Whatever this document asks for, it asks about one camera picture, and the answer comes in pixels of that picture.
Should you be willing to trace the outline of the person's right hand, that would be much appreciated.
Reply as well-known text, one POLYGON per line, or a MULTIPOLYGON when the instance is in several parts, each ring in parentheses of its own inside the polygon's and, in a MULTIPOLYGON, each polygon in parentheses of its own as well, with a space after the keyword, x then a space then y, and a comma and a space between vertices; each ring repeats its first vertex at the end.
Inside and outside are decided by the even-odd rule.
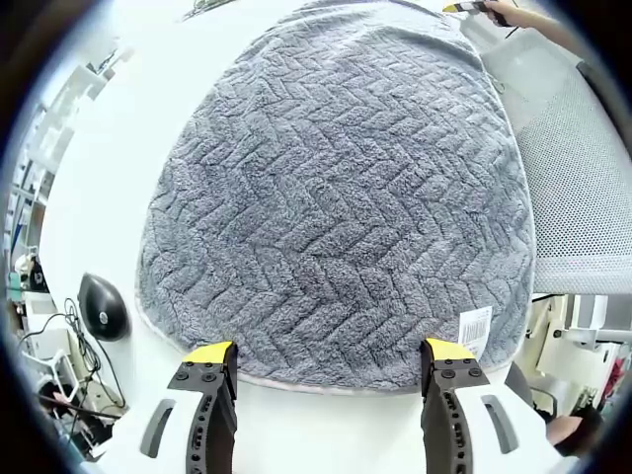
POLYGON ((502 1, 486 1, 488 18, 499 27, 528 28, 530 14, 515 5, 502 1))

